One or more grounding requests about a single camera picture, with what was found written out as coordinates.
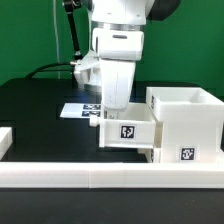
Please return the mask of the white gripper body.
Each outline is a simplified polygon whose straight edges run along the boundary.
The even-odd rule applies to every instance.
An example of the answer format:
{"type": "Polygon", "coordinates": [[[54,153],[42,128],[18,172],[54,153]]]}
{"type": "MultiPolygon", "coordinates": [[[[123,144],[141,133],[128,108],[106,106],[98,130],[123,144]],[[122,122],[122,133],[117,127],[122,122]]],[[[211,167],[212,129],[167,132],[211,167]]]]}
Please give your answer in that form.
{"type": "Polygon", "coordinates": [[[130,99],[136,64],[100,60],[102,105],[106,111],[124,111],[130,99]]]}

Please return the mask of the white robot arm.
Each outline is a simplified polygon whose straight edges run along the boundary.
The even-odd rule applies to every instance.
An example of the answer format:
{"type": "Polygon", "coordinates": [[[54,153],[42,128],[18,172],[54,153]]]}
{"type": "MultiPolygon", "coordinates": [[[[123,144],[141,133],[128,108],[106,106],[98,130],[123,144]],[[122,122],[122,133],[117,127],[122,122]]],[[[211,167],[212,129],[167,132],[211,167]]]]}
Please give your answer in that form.
{"type": "Polygon", "coordinates": [[[101,80],[106,111],[123,111],[130,99],[136,63],[142,58],[143,28],[148,20],[163,21],[181,0],[82,0],[89,10],[91,47],[75,66],[76,79],[101,80]]]}

